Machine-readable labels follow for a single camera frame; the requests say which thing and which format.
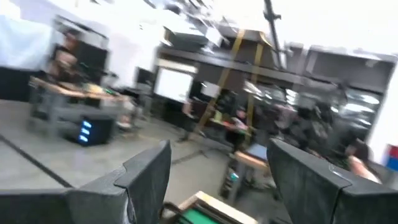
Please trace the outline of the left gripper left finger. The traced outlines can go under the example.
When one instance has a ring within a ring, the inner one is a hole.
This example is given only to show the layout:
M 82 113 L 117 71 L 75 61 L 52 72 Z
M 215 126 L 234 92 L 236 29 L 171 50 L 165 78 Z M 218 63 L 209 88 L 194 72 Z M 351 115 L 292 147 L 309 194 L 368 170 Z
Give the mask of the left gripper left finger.
M 80 188 L 1 191 L 1 223 L 157 223 L 171 165 L 170 141 Z

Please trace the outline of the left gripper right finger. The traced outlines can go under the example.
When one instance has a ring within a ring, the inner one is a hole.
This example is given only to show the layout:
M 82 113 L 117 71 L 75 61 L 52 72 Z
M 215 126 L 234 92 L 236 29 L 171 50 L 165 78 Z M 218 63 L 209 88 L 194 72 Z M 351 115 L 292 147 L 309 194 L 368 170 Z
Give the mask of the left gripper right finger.
M 279 139 L 267 159 L 292 223 L 397 224 L 397 191 Z

